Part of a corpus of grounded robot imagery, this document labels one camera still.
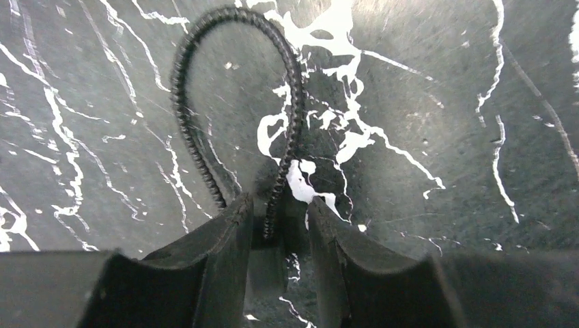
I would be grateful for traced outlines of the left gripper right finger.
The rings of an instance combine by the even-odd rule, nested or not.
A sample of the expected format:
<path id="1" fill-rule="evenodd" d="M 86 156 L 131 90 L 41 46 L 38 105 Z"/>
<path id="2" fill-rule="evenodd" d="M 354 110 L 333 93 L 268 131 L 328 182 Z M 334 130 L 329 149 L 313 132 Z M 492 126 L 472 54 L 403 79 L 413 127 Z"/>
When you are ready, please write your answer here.
<path id="1" fill-rule="evenodd" d="M 415 260 L 308 207 L 321 327 L 577 327 L 578 252 Z"/>

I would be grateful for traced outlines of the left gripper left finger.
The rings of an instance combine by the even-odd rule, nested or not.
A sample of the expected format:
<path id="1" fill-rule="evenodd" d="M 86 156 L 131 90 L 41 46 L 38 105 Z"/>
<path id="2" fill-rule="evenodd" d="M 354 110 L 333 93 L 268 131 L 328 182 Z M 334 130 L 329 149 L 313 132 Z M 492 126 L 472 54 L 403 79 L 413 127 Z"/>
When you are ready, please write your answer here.
<path id="1" fill-rule="evenodd" d="M 240 327 L 253 200 L 141 260 L 120 251 L 1 254 L 2 327 Z"/>

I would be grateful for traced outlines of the black cable loop lock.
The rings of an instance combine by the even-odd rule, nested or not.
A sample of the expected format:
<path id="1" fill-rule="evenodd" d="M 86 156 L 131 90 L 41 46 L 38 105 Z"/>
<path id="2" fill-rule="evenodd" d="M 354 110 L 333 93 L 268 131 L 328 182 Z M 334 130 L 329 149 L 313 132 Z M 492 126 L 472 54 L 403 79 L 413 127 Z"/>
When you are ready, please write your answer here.
<path id="1" fill-rule="evenodd" d="M 222 210 L 251 193 L 262 236 L 278 237 L 305 120 L 294 47 L 263 13 L 218 6 L 186 30 L 169 83 L 180 135 L 215 206 Z"/>

